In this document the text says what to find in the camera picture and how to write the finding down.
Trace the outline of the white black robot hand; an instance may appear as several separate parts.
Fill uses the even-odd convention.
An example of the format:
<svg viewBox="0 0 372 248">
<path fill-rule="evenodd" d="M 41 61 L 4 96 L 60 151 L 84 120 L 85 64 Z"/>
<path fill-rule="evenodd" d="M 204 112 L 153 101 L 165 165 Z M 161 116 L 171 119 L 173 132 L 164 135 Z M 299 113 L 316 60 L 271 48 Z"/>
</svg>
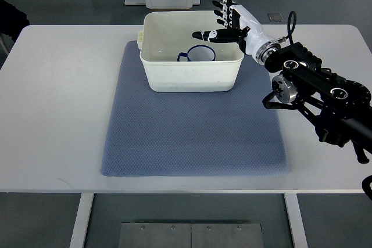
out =
<svg viewBox="0 0 372 248">
<path fill-rule="evenodd" d="M 212 4 L 217 8 L 214 14 L 222 28 L 196 31 L 192 33 L 193 38 L 211 43 L 236 43 L 244 54 L 261 65 L 280 49 L 280 43 L 266 34 L 259 21 L 242 5 L 233 0 L 213 0 Z"/>
</svg>

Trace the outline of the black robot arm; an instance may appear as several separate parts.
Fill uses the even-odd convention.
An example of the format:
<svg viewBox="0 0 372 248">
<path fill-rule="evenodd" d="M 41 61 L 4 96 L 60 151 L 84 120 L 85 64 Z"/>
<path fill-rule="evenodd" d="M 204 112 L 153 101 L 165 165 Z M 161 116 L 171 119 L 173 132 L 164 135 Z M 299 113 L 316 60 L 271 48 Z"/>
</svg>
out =
<svg viewBox="0 0 372 248">
<path fill-rule="evenodd" d="M 299 111 L 315 128 L 320 142 L 340 148 L 351 142 L 360 164 L 371 152 L 371 93 L 361 83 L 347 80 L 329 68 L 292 34 L 296 13 L 287 21 L 289 46 L 270 48 L 262 61 L 270 73 L 272 91 L 263 99 L 267 109 Z"/>
</svg>

